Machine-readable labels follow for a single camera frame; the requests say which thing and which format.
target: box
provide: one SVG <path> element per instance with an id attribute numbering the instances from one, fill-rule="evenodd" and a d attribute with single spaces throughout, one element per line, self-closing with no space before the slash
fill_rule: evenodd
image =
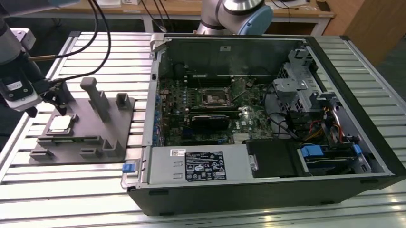
<path id="1" fill-rule="evenodd" d="M 140 4 L 140 0 L 121 0 L 123 4 L 131 4 L 131 5 L 139 5 Z"/>
<path id="2" fill-rule="evenodd" d="M 121 7 L 120 0 L 97 0 L 100 8 L 119 8 Z"/>

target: metal slatted table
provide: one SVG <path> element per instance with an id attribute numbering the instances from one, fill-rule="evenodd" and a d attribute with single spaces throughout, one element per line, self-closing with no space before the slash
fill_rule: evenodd
<path id="1" fill-rule="evenodd" d="M 79 49 L 92 33 L 69 37 L 61 53 Z M 140 157 L 144 108 L 151 73 L 149 38 L 145 33 L 113 33 L 113 47 L 105 67 L 95 75 L 97 89 L 108 97 L 127 92 L 136 99 L 127 159 Z M 351 42 L 336 37 L 316 39 L 351 88 L 387 143 L 406 164 L 406 105 Z M 91 71 L 104 58 L 107 35 L 80 54 L 53 63 L 48 77 Z M 320 75 L 327 89 L 326 76 Z M 87 96 L 80 79 L 68 81 L 73 97 Z M 53 107 L 37 106 L 36 118 L 24 115 L 0 154 L 0 227 L 405 227 L 406 181 L 371 190 L 340 204 L 292 208 L 148 217 L 120 187 L 121 164 L 29 165 Z"/>

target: barcode sticker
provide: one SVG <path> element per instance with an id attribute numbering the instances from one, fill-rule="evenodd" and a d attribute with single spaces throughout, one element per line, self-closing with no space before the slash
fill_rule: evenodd
<path id="1" fill-rule="evenodd" d="M 140 13 L 139 10 L 123 10 L 123 13 Z"/>
<path id="2" fill-rule="evenodd" d="M 171 150 L 171 156 L 179 156 L 183 157 L 186 153 L 184 149 Z"/>

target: desk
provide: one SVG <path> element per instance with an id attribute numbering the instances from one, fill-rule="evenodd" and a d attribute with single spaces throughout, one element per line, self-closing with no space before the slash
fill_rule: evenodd
<path id="1" fill-rule="evenodd" d="M 200 2 L 184 0 L 163 0 L 164 8 L 173 20 L 200 20 Z M 159 12 L 156 10 L 152 0 L 145 0 L 147 9 L 149 10 L 155 19 L 159 19 Z M 315 0 L 311 0 L 310 6 L 316 8 Z M 145 27 L 145 32 L 153 32 L 152 20 L 143 5 L 123 4 L 119 8 L 103 9 L 105 17 L 109 19 L 141 19 Z M 315 23 L 311 35 L 320 36 L 327 27 L 328 21 L 335 17 L 335 13 L 324 12 L 319 9 L 291 9 L 291 19 L 287 9 L 274 10 L 272 22 L 294 22 L 294 23 Z M 87 0 L 71 7 L 63 9 L 53 9 L 45 12 L 24 15 L 28 18 L 92 18 L 92 11 Z"/>

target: blue tab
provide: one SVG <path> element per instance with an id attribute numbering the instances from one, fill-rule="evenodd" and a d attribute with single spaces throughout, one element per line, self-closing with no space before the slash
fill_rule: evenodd
<path id="1" fill-rule="evenodd" d="M 362 154 L 362 150 L 360 150 L 360 147 L 358 145 L 354 145 L 352 149 L 354 149 L 356 154 Z"/>
<path id="2" fill-rule="evenodd" d="M 308 157 L 308 156 L 323 156 L 323 150 L 320 148 L 320 146 L 304 146 L 302 149 L 302 155 L 303 157 Z"/>
<path id="3" fill-rule="evenodd" d="M 135 172 L 135 164 L 124 164 L 121 171 L 123 173 Z"/>

